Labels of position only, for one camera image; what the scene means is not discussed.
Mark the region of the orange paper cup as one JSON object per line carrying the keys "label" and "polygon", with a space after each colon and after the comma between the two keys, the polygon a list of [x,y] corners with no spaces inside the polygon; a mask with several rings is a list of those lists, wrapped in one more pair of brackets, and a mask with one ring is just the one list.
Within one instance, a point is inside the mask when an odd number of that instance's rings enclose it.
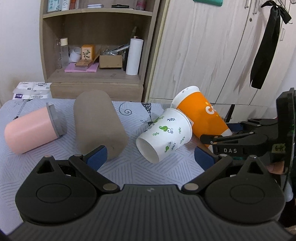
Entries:
{"label": "orange paper cup", "polygon": [[180,91],[171,102],[171,108],[184,113],[190,120],[193,134],[227,137],[231,130],[212,104],[203,96],[197,86],[189,86]]}

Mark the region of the white floral paper cup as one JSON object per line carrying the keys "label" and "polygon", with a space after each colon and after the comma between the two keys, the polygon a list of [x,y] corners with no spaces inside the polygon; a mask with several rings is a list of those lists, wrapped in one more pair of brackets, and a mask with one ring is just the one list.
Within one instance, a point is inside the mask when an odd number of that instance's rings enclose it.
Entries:
{"label": "white floral paper cup", "polygon": [[187,116],[180,110],[167,108],[136,139],[136,146],[147,161],[156,164],[188,143],[192,134]]}

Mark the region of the brown cylindrical cup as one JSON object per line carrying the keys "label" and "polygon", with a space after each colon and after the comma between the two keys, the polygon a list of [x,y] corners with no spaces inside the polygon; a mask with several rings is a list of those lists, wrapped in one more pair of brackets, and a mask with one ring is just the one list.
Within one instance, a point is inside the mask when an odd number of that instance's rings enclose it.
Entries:
{"label": "brown cylindrical cup", "polygon": [[105,146],[110,160],[123,152],[129,137],[106,92],[83,92],[74,101],[73,111],[76,143],[81,154],[86,155],[99,146]]}

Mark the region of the pink cup grey rim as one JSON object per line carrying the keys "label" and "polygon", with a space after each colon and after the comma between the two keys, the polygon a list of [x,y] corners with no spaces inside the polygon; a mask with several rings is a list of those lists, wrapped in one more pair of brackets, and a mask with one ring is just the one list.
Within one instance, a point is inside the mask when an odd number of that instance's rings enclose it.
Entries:
{"label": "pink cup grey rim", "polygon": [[62,113],[53,104],[32,111],[8,123],[4,139],[15,154],[23,154],[67,133]]}

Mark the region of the black hanging ribbon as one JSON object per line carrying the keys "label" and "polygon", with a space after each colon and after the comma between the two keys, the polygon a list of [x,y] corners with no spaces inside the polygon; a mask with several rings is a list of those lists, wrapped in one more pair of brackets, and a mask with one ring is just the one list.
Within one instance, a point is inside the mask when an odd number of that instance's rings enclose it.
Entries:
{"label": "black hanging ribbon", "polygon": [[266,1],[261,7],[271,7],[266,28],[255,56],[251,72],[250,86],[261,89],[271,67],[280,37],[280,23],[288,24],[292,19],[286,8],[275,1]]}

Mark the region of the light wood wardrobe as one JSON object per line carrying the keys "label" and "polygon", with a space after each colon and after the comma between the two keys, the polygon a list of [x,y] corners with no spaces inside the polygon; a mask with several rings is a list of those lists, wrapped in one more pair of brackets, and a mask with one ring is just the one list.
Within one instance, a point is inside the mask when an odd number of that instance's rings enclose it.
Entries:
{"label": "light wood wardrobe", "polygon": [[197,86],[222,117],[232,122],[262,118],[275,103],[295,53],[295,19],[280,25],[280,37],[261,89],[250,85],[251,68],[270,14],[263,1],[165,1],[154,38],[146,102],[170,104]]}

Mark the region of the white tissue pack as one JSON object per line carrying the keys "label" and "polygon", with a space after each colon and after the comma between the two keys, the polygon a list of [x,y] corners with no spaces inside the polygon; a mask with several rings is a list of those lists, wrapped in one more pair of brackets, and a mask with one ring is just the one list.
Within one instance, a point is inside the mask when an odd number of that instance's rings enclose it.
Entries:
{"label": "white tissue pack", "polygon": [[13,99],[50,99],[50,86],[46,82],[20,82],[13,90]]}

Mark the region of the pink flat box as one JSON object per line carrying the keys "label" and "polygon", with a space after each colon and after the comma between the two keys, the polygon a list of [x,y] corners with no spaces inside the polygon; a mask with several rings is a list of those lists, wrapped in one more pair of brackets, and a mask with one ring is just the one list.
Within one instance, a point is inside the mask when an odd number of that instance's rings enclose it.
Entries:
{"label": "pink flat box", "polygon": [[86,67],[78,67],[75,63],[70,63],[64,70],[65,73],[96,73],[99,63],[94,63]]}

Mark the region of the brown cardboard box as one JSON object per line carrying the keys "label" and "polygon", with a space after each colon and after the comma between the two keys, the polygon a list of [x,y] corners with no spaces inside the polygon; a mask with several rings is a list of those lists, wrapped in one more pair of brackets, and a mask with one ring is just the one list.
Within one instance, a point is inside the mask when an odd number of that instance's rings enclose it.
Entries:
{"label": "brown cardboard box", "polygon": [[121,55],[100,55],[99,56],[99,68],[122,68],[122,56]]}

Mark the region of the white mug on shelf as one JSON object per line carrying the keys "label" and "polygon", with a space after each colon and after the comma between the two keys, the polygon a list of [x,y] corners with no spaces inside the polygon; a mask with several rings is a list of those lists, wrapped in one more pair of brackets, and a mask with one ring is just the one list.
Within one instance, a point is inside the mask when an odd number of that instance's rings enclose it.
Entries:
{"label": "white mug on shelf", "polygon": [[77,63],[81,59],[81,48],[75,47],[69,52],[69,62]]}

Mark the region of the white paper roll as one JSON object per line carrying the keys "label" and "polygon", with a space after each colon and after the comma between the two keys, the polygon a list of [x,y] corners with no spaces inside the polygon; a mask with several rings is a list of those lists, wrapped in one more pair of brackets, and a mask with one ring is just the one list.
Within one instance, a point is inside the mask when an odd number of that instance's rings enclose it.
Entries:
{"label": "white paper roll", "polygon": [[126,65],[127,75],[137,75],[144,41],[142,39],[130,39],[130,46]]}

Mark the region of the orange floral box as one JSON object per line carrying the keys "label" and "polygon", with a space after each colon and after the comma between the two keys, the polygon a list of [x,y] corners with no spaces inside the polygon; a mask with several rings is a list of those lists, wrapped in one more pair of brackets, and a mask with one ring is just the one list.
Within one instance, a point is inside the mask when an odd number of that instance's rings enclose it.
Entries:
{"label": "orange floral box", "polygon": [[81,59],[94,60],[95,58],[95,45],[85,44],[81,47]]}

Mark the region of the wooden shelf unit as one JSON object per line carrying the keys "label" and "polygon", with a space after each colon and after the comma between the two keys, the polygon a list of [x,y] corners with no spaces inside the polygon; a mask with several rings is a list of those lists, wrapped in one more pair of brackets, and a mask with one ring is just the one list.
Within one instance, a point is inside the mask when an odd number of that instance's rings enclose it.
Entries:
{"label": "wooden shelf unit", "polygon": [[[40,51],[52,96],[73,99],[85,91],[103,90],[114,101],[140,102],[160,1],[147,1],[143,10],[136,8],[136,1],[102,1],[101,8],[90,8],[91,1],[79,1],[77,9],[53,12],[48,11],[48,4],[41,1],[40,5]],[[136,75],[119,67],[98,68],[95,73],[67,73],[58,68],[61,38],[67,38],[69,49],[90,44],[99,54],[127,44],[133,37],[144,42]]]}

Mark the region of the clear bottle beige cap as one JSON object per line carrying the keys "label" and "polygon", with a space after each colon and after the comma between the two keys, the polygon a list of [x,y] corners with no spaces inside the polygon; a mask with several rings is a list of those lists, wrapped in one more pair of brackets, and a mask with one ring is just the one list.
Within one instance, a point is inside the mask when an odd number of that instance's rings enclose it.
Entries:
{"label": "clear bottle beige cap", "polygon": [[60,39],[60,47],[61,47],[62,67],[66,68],[69,65],[68,38],[61,38]]}

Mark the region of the teal hanging pouch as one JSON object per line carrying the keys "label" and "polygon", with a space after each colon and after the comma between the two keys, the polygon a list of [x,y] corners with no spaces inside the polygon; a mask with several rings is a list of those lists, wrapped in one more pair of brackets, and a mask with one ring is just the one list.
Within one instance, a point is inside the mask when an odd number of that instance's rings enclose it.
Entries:
{"label": "teal hanging pouch", "polygon": [[193,0],[194,2],[209,4],[213,6],[222,6],[223,0]]}

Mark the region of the small pink glass bottle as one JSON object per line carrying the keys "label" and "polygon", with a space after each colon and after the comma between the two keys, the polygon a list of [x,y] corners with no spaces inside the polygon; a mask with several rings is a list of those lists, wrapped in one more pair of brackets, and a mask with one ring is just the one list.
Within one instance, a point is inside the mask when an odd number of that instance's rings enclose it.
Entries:
{"label": "small pink glass bottle", "polygon": [[147,5],[147,0],[137,0],[137,4],[135,9],[136,10],[140,10],[140,11],[144,11]]}

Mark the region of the white tube bottle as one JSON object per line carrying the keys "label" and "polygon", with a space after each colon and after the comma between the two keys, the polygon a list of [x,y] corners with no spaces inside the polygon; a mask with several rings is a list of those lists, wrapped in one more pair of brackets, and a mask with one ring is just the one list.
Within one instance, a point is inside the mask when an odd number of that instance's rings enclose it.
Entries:
{"label": "white tube bottle", "polygon": [[62,0],[61,1],[61,11],[68,11],[70,9],[70,0]]}

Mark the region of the teal white canister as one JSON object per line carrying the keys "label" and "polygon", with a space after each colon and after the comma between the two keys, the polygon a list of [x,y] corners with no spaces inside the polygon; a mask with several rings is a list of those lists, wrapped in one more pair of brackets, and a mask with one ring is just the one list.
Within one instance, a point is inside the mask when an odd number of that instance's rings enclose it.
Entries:
{"label": "teal white canister", "polygon": [[61,11],[61,0],[48,0],[47,13]]}

